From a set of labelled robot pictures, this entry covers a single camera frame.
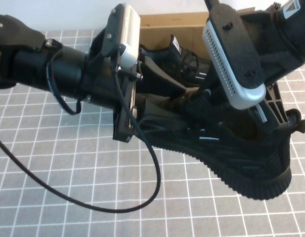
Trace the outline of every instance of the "white wall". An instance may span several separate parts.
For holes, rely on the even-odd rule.
[[[46,30],[101,29],[110,10],[127,2],[139,14],[207,11],[203,0],[0,0],[0,14],[8,14],[31,28]],[[273,0],[220,0],[236,9],[266,9]]]

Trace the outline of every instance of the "white grid surface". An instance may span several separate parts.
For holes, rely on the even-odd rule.
[[[97,33],[46,35],[87,52]],[[305,118],[305,66],[279,86],[286,109],[298,108]],[[31,171],[78,200],[127,208],[151,196],[156,175],[140,140],[112,140],[112,118],[89,104],[69,116],[50,93],[22,85],[0,91],[0,139]],[[156,154],[163,177],[156,200],[138,212],[106,214],[45,191],[0,151],[0,237],[305,237],[305,134],[291,139],[290,187],[270,201],[236,194],[194,158]]]

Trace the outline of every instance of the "black shoe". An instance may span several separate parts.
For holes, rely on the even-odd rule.
[[[205,93],[193,98],[187,93],[176,101],[168,100],[164,108],[181,111],[188,128],[148,133],[153,146],[195,157],[248,198],[272,199],[289,187],[290,137],[296,131],[305,133],[305,120],[298,110],[286,112],[286,127],[264,133],[250,110],[236,110],[228,104],[212,107]]]
[[[139,57],[142,55],[150,57],[165,73],[186,87],[199,87],[211,63],[182,48],[174,35],[171,35],[169,47],[161,50],[149,50],[140,45]]]

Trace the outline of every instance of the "shoe lace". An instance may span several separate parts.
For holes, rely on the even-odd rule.
[[[189,63],[186,63],[187,57],[192,57],[196,61],[196,65],[193,66]],[[186,79],[188,79],[190,82],[195,80],[195,77],[198,75],[200,71],[200,65],[199,65],[199,58],[196,53],[193,51],[187,50],[186,53],[183,56],[181,62],[178,64],[174,71],[174,77],[175,79],[181,81],[182,76],[184,76]]]

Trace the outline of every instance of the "shoe sole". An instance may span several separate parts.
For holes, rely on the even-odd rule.
[[[243,176],[219,160],[205,156],[203,153],[197,152],[189,147],[184,147],[181,144],[173,144],[159,138],[156,139],[151,135],[147,135],[147,138],[154,147],[173,152],[180,152],[196,158],[200,162],[204,163],[204,165],[206,165],[232,190],[247,198],[255,200],[269,200],[276,198],[287,190],[292,180],[290,166],[288,166],[282,174],[273,179],[256,180]]]

